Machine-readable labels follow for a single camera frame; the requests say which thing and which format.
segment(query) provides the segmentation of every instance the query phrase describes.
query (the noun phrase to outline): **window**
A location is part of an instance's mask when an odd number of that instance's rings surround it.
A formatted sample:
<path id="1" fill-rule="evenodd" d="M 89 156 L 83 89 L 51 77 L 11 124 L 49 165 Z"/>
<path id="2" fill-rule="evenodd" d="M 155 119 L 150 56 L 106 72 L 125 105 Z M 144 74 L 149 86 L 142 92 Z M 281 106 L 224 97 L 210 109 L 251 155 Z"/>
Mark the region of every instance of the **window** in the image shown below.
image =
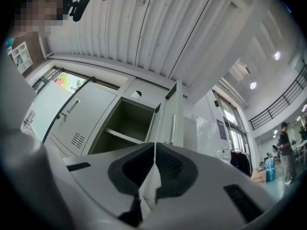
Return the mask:
<path id="1" fill-rule="evenodd" d="M 75 93 L 77 89 L 80 88 L 86 82 L 86 79 L 67 72 L 62 72 L 53 81 L 56 85 L 60 86 L 62 89 L 69 91 L 71 93 Z"/>
<path id="2" fill-rule="evenodd" d="M 223 97 L 217 93 L 214 94 L 219 102 L 232 148 L 250 154 L 249 148 L 247 149 L 246 146 L 246 144 L 248 145 L 247 135 L 238 110 Z"/>
<path id="3" fill-rule="evenodd" d="M 51 79 L 55 74 L 59 73 L 59 71 L 60 69 L 58 68 L 50 69 L 32 86 L 32 88 L 38 94 L 46 86 L 46 84 L 48 83 L 48 80 Z"/>

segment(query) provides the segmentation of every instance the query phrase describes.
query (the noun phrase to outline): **railing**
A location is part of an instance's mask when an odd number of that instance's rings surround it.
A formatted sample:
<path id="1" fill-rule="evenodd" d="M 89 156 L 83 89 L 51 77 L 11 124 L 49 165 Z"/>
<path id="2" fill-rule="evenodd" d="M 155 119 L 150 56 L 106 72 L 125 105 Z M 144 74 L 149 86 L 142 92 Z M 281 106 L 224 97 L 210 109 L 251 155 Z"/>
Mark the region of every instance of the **railing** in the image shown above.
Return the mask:
<path id="1" fill-rule="evenodd" d="M 266 124 L 282 112 L 304 90 L 307 85 L 307 65 L 305 64 L 290 87 L 267 109 L 250 120 L 253 130 Z"/>

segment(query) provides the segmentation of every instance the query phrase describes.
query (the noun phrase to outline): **open locker door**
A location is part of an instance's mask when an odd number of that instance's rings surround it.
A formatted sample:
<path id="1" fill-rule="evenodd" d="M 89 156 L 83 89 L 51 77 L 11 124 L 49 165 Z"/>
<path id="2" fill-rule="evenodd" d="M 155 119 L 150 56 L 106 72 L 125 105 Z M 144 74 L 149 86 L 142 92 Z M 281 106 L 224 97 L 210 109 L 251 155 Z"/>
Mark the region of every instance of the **open locker door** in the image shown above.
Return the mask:
<path id="1" fill-rule="evenodd" d="M 149 142 L 183 147 L 184 115 L 182 83 L 177 81 L 154 111 Z"/>

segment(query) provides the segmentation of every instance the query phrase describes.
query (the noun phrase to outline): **corrugated ceiling panel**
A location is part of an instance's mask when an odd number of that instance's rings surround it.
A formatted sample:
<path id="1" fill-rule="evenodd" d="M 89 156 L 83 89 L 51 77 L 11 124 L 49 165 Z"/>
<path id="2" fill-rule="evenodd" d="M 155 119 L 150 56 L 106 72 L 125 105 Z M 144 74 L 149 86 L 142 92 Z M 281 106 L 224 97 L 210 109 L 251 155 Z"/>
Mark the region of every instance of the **corrugated ceiling panel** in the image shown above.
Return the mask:
<path id="1" fill-rule="evenodd" d="M 151 0 L 136 66 L 168 77 L 208 0 Z"/>
<path id="2" fill-rule="evenodd" d="M 134 64 L 150 0 L 110 0 L 106 22 L 106 58 Z"/>
<path id="3" fill-rule="evenodd" d="M 91 0 L 79 22 L 72 17 L 51 29 L 48 39 L 55 54 L 105 57 L 105 25 L 109 1 Z"/>
<path id="4" fill-rule="evenodd" d="M 209 0 L 193 34 L 170 74 L 173 80 L 182 80 L 190 87 L 206 70 L 206 64 L 239 14 L 230 0 Z"/>

